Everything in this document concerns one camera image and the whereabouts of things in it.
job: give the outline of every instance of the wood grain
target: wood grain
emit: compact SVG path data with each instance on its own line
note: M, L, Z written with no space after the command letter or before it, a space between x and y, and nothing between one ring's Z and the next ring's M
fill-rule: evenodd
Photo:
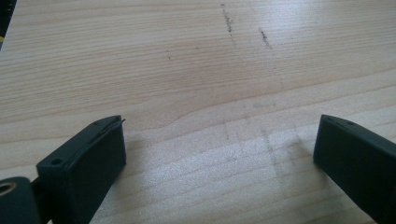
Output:
M373 223L312 162L319 116L396 140L395 1L19 0L0 178L121 114L92 223Z

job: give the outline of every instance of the clamp jaw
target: clamp jaw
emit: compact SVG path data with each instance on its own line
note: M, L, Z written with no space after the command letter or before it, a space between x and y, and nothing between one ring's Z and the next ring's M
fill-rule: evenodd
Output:
M123 120L97 120L36 166L38 178L0 181L0 223L89 223L126 164Z
M316 163L378 223L396 223L396 145L360 125L322 115Z

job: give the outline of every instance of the plywood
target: plywood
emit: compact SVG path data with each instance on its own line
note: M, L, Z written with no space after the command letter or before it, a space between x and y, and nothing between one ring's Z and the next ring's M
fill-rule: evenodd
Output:
M312 153L321 114L396 140L395 36L392 0L19 0L0 178L121 114L128 164L92 223L373 223Z

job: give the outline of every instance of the small hole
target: small hole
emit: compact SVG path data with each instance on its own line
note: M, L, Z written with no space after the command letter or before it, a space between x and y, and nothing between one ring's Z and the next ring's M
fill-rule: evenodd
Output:
M51 162L51 164L52 164L52 165L58 165L58 164L60 164L61 162L62 162L61 159L55 159L55 160L53 160L53 161Z
M17 184L14 182L8 182L0 185L0 196L3 196L5 194L8 194L11 192L13 189L17 187Z

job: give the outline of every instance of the black clamp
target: black clamp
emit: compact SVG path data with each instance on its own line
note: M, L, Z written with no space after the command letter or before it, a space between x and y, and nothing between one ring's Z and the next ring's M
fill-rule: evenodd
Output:
M120 116L97 120L36 166L0 181L0 223L89 223L126 164Z

